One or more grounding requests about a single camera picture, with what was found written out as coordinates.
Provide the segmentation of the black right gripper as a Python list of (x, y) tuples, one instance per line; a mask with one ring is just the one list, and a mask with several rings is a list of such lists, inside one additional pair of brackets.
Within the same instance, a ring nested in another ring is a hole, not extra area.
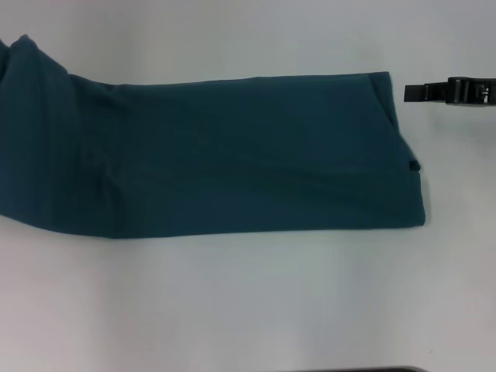
[(450, 77), (447, 82), (406, 85), (404, 102), (496, 106), (496, 78)]

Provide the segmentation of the teal t-shirt with FREE print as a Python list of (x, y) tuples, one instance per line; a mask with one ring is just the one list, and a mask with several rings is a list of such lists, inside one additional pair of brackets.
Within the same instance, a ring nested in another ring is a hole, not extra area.
[(0, 41), (0, 215), (138, 239), (425, 223), (388, 73), (113, 85)]

